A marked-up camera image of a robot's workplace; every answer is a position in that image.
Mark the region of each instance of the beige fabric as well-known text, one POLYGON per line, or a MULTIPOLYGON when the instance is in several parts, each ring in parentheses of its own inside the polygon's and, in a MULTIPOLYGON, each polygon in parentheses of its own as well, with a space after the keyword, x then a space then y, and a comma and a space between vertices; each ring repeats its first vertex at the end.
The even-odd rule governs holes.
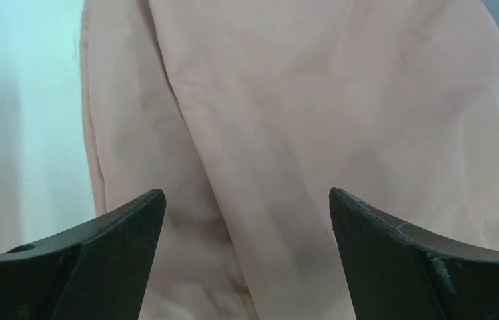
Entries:
POLYGON ((499 30, 477 0, 89 0, 99 214, 167 216, 141 319, 354 319, 342 187, 499 249, 499 30))

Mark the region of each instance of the black plastic part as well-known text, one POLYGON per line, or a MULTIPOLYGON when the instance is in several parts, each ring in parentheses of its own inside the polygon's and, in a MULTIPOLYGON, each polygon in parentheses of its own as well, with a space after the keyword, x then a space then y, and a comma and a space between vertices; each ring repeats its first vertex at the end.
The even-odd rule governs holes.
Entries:
POLYGON ((330 191, 358 320, 499 320, 499 251, 437 235, 330 191))
POLYGON ((165 204, 163 192, 152 190, 0 254, 0 320, 137 319, 165 204))

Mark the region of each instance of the pink cloth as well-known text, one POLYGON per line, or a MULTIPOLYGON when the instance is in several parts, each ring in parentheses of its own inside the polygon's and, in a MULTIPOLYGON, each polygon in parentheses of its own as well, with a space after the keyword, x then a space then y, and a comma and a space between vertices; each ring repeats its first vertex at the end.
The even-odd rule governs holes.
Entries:
POLYGON ((499 249, 499 30, 475 0, 88 0, 98 214, 167 213, 140 319, 354 319, 330 187, 499 249))

